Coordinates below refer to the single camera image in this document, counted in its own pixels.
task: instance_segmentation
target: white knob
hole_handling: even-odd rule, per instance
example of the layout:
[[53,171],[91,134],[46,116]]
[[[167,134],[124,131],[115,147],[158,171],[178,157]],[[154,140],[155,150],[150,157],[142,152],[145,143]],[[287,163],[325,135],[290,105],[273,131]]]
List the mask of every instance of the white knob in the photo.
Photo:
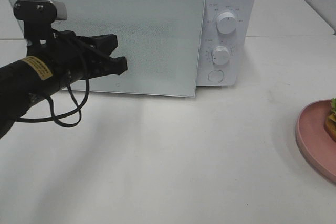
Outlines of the white knob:
[[230,61],[230,50],[227,47],[216,47],[212,50],[212,61],[216,65],[225,65]]
[[216,25],[217,30],[221,34],[230,34],[237,27],[237,16],[233,12],[227,10],[217,16]]

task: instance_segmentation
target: pink plate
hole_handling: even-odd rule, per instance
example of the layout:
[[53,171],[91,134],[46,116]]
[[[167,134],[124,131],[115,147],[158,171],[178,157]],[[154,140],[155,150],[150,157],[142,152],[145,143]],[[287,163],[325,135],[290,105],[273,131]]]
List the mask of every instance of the pink plate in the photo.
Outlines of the pink plate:
[[306,160],[336,183],[336,141],[324,129],[330,109],[330,100],[317,101],[305,107],[298,118],[296,138]]

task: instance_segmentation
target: microwave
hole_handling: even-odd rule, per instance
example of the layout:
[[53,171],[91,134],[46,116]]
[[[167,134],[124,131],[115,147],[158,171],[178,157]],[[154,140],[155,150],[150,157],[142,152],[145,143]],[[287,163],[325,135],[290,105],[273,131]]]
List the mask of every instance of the microwave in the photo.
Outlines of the microwave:
[[[13,6],[17,0],[9,0]],[[120,76],[90,80],[92,91],[194,97],[196,86],[233,85],[254,0],[48,0],[79,36],[116,34]],[[23,30],[23,23],[18,21]],[[72,85],[84,90],[83,81]]]

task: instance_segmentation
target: yellow label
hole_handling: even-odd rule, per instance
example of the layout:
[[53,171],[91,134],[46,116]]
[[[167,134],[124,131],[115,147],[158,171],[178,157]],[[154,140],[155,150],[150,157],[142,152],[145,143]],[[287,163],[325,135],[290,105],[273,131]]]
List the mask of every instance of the yellow label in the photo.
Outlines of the yellow label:
[[24,61],[30,65],[38,74],[38,76],[40,76],[42,81],[47,80],[53,75],[47,65],[45,65],[43,61],[35,56],[27,56],[26,58],[21,59],[21,61]]

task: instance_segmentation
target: frosted glass door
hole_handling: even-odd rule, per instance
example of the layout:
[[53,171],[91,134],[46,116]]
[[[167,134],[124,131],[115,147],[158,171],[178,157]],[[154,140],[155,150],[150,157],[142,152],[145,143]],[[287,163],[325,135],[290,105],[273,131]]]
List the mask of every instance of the frosted glass door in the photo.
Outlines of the frosted glass door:
[[93,91],[194,96],[204,0],[55,1],[67,10],[67,20],[55,22],[55,29],[116,34],[119,47],[111,56],[127,58],[127,72],[92,79]]

